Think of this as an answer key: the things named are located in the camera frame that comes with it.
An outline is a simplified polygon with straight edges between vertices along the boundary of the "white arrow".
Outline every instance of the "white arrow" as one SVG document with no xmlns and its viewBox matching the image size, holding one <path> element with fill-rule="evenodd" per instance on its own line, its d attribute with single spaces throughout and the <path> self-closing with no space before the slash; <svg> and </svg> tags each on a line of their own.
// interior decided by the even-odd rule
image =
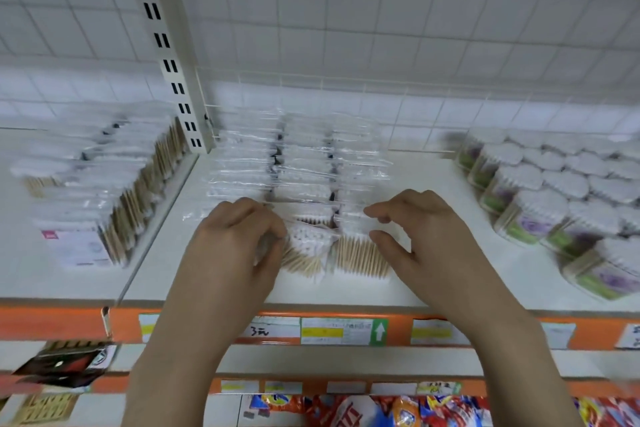
<svg viewBox="0 0 640 427">
<path fill-rule="evenodd" d="M 376 328 L 376 341 L 382 341 L 382 334 L 385 333 L 385 327 L 380 323 Z"/>
</svg>

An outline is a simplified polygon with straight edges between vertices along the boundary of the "person's right hand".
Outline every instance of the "person's right hand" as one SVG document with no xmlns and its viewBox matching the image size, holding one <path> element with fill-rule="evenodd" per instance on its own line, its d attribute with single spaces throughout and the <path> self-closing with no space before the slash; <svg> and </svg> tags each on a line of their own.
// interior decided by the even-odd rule
<svg viewBox="0 0 640 427">
<path fill-rule="evenodd" d="M 432 190 L 406 189 L 364 213 L 404 229 L 412 253 L 388 233 L 376 230 L 370 236 L 400 280 L 470 339 L 500 319 L 512 323 L 528 316 L 465 222 Z"/>
</svg>

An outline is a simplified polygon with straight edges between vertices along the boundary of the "shelf upright post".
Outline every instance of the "shelf upright post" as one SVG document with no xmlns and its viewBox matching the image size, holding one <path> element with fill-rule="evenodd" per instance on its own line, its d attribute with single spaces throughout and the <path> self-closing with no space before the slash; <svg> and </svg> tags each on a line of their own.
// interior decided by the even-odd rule
<svg viewBox="0 0 640 427">
<path fill-rule="evenodd" d="M 182 130 L 195 153 L 207 153 L 213 135 L 196 75 L 196 57 L 182 0 L 137 0 L 164 80 L 174 95 Z"/>
</svg>

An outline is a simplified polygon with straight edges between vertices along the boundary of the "hand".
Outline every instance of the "hand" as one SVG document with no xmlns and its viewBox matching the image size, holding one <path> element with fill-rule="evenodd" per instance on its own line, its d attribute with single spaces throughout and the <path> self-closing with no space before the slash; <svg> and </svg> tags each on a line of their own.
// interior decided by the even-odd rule
<svg viewBox="0 0 640 427">
<path fill-rule="evenodd" d="M 254 266 L 265 234 L 276 241 Z M 282 219 L 252 199 L 216 206 L 187 245 L 147 348 L 177 342 L 175 354 L 220 361 L 273 289 L 286 235 Z"/>
<path fill-rule="evenodd" d="M 465 222 L 435 192 L 407 189 L 366 207 L 364 213 L 404 229 L 412 253 L 388 233 L 377 230 L 370 236 L 400 280 L 472 341 L 501 318 L 519 321 L 520 315 L 527 316 Z"/>
</svg>

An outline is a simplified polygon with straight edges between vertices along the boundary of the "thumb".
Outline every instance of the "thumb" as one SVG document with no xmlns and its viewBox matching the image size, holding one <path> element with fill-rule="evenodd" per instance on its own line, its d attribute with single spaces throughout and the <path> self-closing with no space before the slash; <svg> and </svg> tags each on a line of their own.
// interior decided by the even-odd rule
<svg viewBox="0 0 640 427">
<path fill-rule="evenodd" d="M 369 237 L 372 242 L 378 246 L 378 250 L 380 250 L 385 260 L 388 261 L 389 265 L 396 271 L 400 280 L 406 283 L 406 279 L 409 278 L 412 269 L 416 265 L 412 254 L 402 248 L 394 237 L 387 232 L 373 230 L 369 232 Z"/>
<path fill-rule="evenodd" d="M 273 284 L 275 284 L 278 272 L 280 272 L 280 263 L 282 262 L 284 242 L 284 239 L 278 239 L 274 241 L 271 244 L 271 248 L 269 249 L 269 251 L 253 269 L 253 273 L 259 283 L 260 288 L 265 292 L 265 298 L 273 289 Z"/>
</svg>

